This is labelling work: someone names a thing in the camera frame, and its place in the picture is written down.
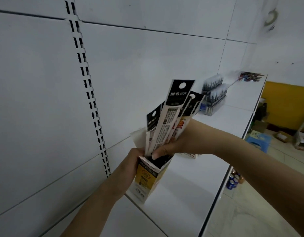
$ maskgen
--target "yellow box label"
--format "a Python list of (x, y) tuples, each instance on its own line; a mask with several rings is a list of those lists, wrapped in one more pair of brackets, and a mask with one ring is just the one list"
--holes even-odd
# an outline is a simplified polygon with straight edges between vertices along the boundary
[(148, 169), (144, 168), (141, 163), (138, 165), (138, 170), (135, 176), (135, 182), (143, 188), (152, 189), (152, 186), (155, 183), (157, 173), (148, 171)]

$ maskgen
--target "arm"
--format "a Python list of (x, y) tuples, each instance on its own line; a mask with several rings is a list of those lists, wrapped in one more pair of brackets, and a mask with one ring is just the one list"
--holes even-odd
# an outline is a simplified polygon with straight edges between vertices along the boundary
[(246, 141), (191, 120), (174, 143), (155, 150), (154, 159), (177, 152), (214, 154), (237, 169), (284, 219), (304, 236), (304, 175)]
[(132, 148), (117, 169), (89, 197), (61, 237), (98, 237), (110, 211), (131, 185), (137, 168), (138, 156), (144, 151)]

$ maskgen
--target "forearm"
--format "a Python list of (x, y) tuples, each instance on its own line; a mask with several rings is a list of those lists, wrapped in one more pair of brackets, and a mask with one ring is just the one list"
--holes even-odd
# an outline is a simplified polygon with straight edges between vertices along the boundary
[(98, 237), (115, 202), (103, 183), (85, 202), (61, 237)]
[(304, 236), (304, 175), (246, 141), (223, 132), (216, 155), (230, 163)]

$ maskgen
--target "yellow wall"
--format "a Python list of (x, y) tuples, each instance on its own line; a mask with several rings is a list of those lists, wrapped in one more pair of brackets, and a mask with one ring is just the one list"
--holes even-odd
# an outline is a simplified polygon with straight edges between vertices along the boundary
[(297, 130), (304, 121), (304, 87), (267, 81), (262, 98), (266, 99), (267, 122)]

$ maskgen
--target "hand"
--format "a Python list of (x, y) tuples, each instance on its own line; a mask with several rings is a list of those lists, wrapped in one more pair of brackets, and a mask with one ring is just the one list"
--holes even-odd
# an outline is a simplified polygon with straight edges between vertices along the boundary
[(228, 135), (199, 121), (191, 119), (186, 129), (177, 141), (163, 145), (152, 153), (157, 159), (163, 155), (173, 155), (178, 152), (189, 154), (215, 154), (223, 144), (223, 137)]
[(99, 191), (115, 202), (120, 199), (136, 175), (139, 156), (144, 156), (144, 150), (132, 148), (111, 176), (100, 185)]

